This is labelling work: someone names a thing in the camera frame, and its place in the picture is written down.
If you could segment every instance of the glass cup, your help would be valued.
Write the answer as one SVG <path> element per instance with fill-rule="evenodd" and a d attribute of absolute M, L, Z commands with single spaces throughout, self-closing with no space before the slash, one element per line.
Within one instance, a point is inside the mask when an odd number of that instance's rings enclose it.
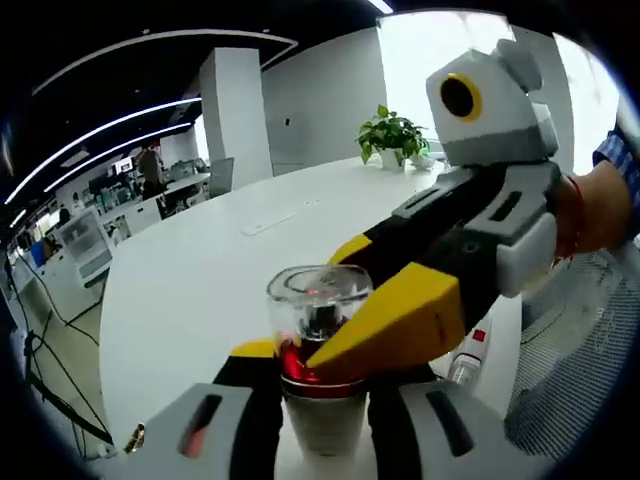
<path fill-rule="evenodd" d="M 267 287 L 269 314 L 291 423 L 305 457 L 353 458 L 364 417 L 362 378 L 319 374 L 306 361 L 367 300 L 369 275 L 350 265 L 301 266 Z"/>

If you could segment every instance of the blue shirt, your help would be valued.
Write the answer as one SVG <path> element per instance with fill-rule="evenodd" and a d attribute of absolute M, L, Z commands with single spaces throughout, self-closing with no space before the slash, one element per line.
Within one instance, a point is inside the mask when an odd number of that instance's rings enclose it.
<path fill-rule="evenodd" d="M 634 160 L 618 125 L 609 132 L 606 140 L 593 152 L 594 166 L 602 160 L 611 162 L 627 184 L 633 203 L 634 216 L 630 233 L 635 235 L 640 232 L 640 166 Z"/>

